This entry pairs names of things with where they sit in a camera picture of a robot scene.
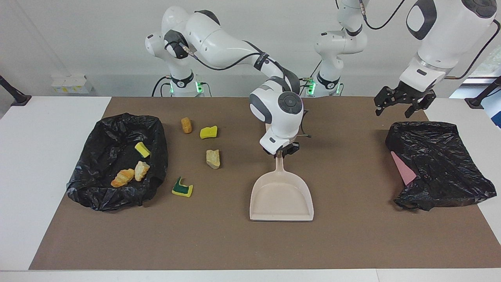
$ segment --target black plastic bag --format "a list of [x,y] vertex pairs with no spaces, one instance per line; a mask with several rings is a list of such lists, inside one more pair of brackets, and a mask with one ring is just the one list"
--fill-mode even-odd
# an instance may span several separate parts
[[477,204],[496,196],[492,182],[471,160],[455,124],[396,122],[386,146],[416,174],[394,200],[402,208],[429,211]]
[[[134,148],[143,142],[151,155],[143,158]],[[134,169],[138,161],[151,167],[141,182],[132,179],[114,188],[111,181],[120,170]],[[165,179],[167,142],[157,117],[124,113],[96,123],[67,184],[66,194],[73,201],[97,211],[141,206],[151,200]]]

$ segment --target food piece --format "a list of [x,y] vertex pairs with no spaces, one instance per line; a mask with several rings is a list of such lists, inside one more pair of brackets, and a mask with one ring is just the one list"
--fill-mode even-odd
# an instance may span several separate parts
[[200,138],[205,139],[205,138],[215,138],[217,136],[217,126],[214,125],[213,127],[206,127],[202,128],[200,130]]
[[191,128],[191,120],[189,119],[189,117],[185,117],[181,120],[181,126],[183,127],[183,132],[186,134],[191,133],[191,131],[193,130]]
[[143,180],[144,176],[148,172],[148,169],[150,169],[150,166],[147,163],[138,161],[136,168],[134,169],[134,178],[136,181]]
[[207,150],[205,153],[205,159],[207,164],[215,170],[217,170],[221,165],[221,162],[219,161],[219,150]]
[[193,192],[193,185],[186,186],[184,184],[181,184],[181,176],[177,179],[176,184],[174,185],[174,188],[172,188],[172,193],[177,196],[183,196],[183,197],[190,197],[191,192]]
[[150,150],[148,150],[143,142],[139,142],[138,144],[136,144],[136,146],[134,146],[134,148],[136,148],[136,150],[143,156],[143,158],[151,154]]
[[118,172],[115,179],[113,179],[113,181],[111,182],[111,186],[115,188],[122,187],[125,184],[129,183],[133,177],[134,177],[133,169],[121,170]]

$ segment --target yellow sponge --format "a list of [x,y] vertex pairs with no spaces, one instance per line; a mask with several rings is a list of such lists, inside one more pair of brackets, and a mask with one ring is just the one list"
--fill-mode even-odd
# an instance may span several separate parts
[[200,130],[200,138],[205,139],[205,138],[215,138],[217,136],[217,126],[214,125],[213,127],[206,127],[202,128]]
[[176,181],[176,184],[174,185],[174,188],[172,188],[172,193],[177,196],[183,196],[183,197],[190,197],[191,192],[193,192],[193,185],[186,186],[181,184],[182,178],[179,177]]
[[139,142],[138,144],[136,144],[136,146],[134,146],[134,148],[136,148],[136,150],[143,156],[143,158],[151,154],[150,150],[148,150],[143,142]]

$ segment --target dustpan handle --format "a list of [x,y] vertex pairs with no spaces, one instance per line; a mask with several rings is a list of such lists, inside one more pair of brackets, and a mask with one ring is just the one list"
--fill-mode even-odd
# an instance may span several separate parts
[[282,157],[282,151],[277,152],[277,157],[275,158],[275,171],[285,171],[284,169],[284,158]]

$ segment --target blue object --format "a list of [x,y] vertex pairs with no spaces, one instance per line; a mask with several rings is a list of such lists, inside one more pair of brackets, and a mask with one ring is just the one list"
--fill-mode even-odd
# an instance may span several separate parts
[[501,128],[501,111],[495,114],[492,118],[494,124],[496,124],[499,128]]

